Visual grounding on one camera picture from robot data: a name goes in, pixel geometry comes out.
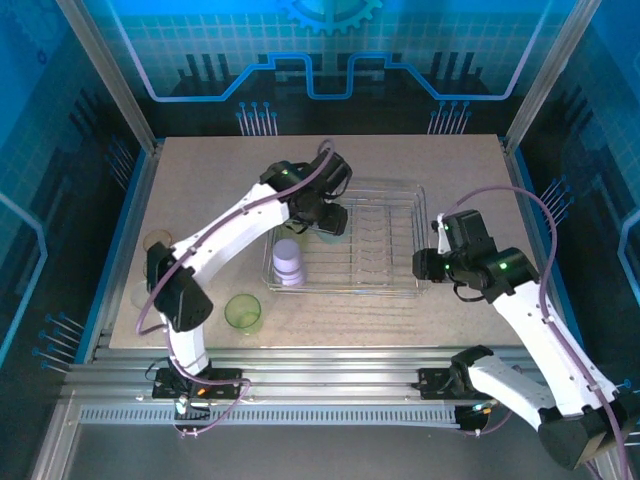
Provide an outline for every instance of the wooden tabletop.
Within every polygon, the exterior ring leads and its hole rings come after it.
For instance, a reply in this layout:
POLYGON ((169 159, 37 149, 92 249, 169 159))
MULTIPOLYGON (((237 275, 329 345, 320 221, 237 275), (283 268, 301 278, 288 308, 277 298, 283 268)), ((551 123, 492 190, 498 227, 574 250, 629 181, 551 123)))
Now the wooden tabletop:
MULTIPOLYGON (((136 250, 120 303, 112 348, 164 346, 161 334, 139 338, 139 310, 131 301, 144 281, 144 237, 156 229, 179 241, 235 204, 273 162, 309 162, 324 137, 168 138, 153 183, 136 250)), ((494 135, 382 135, 334 137, 336 150, 354 176, 412 180, 427 195, 429 221, 467 192, 510 184, 494 135)), ((515 197, 485 193, 465 207, 478 209, 498 249, 516 246, 533 260, 515 197)), ((520 345, 511 327, 490 305, 460 302, 451 285, 430 285, 416 299, 283 295, 261 280, 264 238, 231 260, 205 289, 215 308, 205 323, 209 347, 277 346, 470 346, 520 345), (225 322, 224 305, 251 293, 262 305, 264 326, 242 336, 225 322)), ((157 323, 155 311, 146 325, 157 323)))

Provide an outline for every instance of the wire rack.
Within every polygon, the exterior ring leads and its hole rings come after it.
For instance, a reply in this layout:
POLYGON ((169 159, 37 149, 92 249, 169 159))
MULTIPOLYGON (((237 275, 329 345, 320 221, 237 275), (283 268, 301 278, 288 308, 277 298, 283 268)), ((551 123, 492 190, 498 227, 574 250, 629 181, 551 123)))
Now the wire rack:
POLYGON ((353 179, 339 199, 349 223, 339 243, 327 243, 308 230, 285 227, 269 232, 263 280, 282 293, 359 294, 416 297, 426 282, 413 276, 414 252, 426 248, 428 221, 424 189, 412 182, 353 179), (273 246, 282 238, 300 244, 307 269, 302 286, 283 286, 273 271, 273 246))

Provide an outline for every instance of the blue wall panel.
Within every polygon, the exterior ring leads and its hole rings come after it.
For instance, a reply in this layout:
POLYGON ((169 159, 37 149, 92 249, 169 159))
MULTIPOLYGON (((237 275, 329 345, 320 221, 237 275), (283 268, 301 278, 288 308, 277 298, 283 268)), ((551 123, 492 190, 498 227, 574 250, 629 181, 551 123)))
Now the blue wall panel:
POLYGON ((474 103, 466 116, 457 110, 467 132, 503 134, 572 5, 93 0, 89 8, 160 136, 253 134, 236 121, 240 103, 252 101, 277 109, 284 134, 427 133, 442 101, 446 111, 474 103))
POLYGON ((0 0, 0 71, 0 477, 28 478, 77 347, 51 320, 82 329, 139 147, 55 2, 0 0))
POLYGON ((585 345, 635 384, 640 228, 621 233, 640 205, 639 14, 637 2, 602 2, 522 145, 538 193, 561 176, 572 189, 559 263, 585 345))

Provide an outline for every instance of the white robotic arm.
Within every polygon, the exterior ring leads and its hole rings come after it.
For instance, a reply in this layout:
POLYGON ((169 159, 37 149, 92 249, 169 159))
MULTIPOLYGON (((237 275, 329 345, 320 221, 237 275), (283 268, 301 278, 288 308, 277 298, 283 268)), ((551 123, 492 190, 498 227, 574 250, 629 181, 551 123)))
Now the white robotic arm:
POLYGON ((515 248, 498 252, 474 210, 446 218, 439 215, 433 227, 439 235, 438 249, 414 255, 414 274, 437 282, 448 278, 456 287, 482 292, 479 299, 492 304, 511 325, 547 383, 534 382, 490 349, 477 346, 452 358, 454 391, 460 396, 481 392, 506 405, 538 431, 549 454, 566 468, 575 468, 614 444, 602 399, 626 436, 640 418, 640 400, 621 394, 591 362, 548 297, 549 315, 544 318, 538 274, 525 255, 515 248), (567 345, 595 384, 582 374, 567 345))
MULTIPOLYGON (((251 190, 236 205, 220 216, 224 218, 237 209, 272 196, 276 191, 268 184, 255 184, 251 190)), ((198 241, 212 225, 220 221, 220 218, 211 222, 199 232, 189 238, 176 243, 173 246, 173 255, 180 258, 193 244, 198 241)), ((186 269, 193 269, 193 279, 204 288, 211 282, 214 275, 222 266, 235 257, 260 235, 268 232, 273 227, 282 225, 290 218, 289 207, 286 202, 271 200, 259 208, 247 210, 229 223, 216 230, 201 246, 196 253, 190 256, 183 264, 186 269)), ((171 344, 176 355, 176 360, 190 374, 197 375, 209 365, 209 358, 204 346, 204 324, 200 324, 193 330, 176 332, 167 316, 160 314, 162 321, 169 325, 171 344)))
POLYGON ((203 323, 213 304, 204 287, 225 263, 289 219, 303 228, 315 226, 341 235, 347 211, 331 201, 339 196, 334 193, 338 187, 346 189, 351 175, 349 165, 332 148, 319 151, 311 164, 274 163, 242 200, 212 223, 171 248, 156 243, 148 250, 148 288, 157 291, 166 281, 154 305, 169 329, 172 361, 185 374, 206 375, 209 366, 203 323))

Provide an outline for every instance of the black bracket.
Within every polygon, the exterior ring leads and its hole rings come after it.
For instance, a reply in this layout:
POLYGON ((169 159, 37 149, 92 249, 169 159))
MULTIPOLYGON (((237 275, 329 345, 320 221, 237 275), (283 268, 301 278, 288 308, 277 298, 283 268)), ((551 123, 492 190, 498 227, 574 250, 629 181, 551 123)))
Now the black bracket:
MULTIPOLYGON (((173 250, 157 242, 147 251, 147 289, 153 290, 176 262, 173 250)), ((180 266, 154 301, 176 332, 200 326, 213 311, 213 303, 193 278, 193 268, 180 266)))
POLYGON ((422 400, 491 400, 491 397, 474 392, 466 393, 461 397, 456 389, 455 378, 451 376, 448 368, 420 368, 418 369, 418 382, 412 383, 411 388, 420 391, 422 400))
MULTIPOLYGON (((242 370, 239 368, 212 368, 207 367, 198 374, 203 380, 240 380, 242 370)), ((188 380, 180 375, 173 366, 159 368, 153 382, 152 398, 176 400, 186 395, 191 400, 235 400, 240 396, 240 383, 229 385, 203 385, 188 380)))

